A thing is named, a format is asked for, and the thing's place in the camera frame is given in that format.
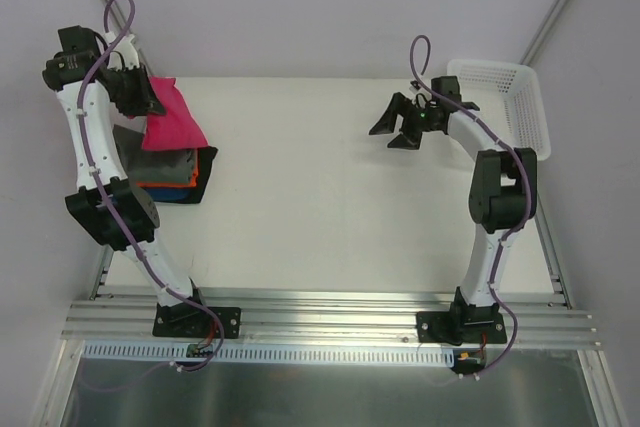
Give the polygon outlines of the pink t shirt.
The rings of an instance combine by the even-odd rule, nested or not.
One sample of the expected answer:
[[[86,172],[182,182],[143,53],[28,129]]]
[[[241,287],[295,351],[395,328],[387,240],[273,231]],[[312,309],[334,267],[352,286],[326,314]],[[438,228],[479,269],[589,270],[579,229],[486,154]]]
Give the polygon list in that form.
[[[175,78],[151,77],[151,86],[165,115],[147,117],[142,149],[150,152],[199,149],[209,145],[176,86]]]

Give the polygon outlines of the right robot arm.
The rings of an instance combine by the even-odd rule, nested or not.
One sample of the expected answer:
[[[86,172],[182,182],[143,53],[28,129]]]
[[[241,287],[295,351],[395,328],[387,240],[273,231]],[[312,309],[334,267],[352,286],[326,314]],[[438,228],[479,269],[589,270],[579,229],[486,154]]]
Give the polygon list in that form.
[[[453,346],[504,344],[507,309],[498,291],[508,251],[536,213],[537,154],[513,148],[481,119],[479,108],[463,101],[454,76],[432,80],[413,97],[392,95],[371,135],[392,135],[391,149],[415,151],[426,133],[456,141],[474,162],[468,196],[475,238],[466,275],[445,311],[416,316],[420,340]]]

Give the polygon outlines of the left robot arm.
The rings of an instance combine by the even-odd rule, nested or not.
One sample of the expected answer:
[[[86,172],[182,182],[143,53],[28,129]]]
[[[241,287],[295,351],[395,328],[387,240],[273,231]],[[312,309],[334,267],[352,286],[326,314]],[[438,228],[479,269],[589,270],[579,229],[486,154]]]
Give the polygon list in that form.
[[[75,152],[76,191],[65,199],[68,212],[98,244],[128,257],[154,289],[153,336],[211,339],[219,328],[200,290],[161,241],[156,205],[128,178],[112,133],[112,107],[133,117],[165,111],[145,66],[122,35],[102,37],[81,26],[58,35],[61,50],[42,76],[64,110]]]

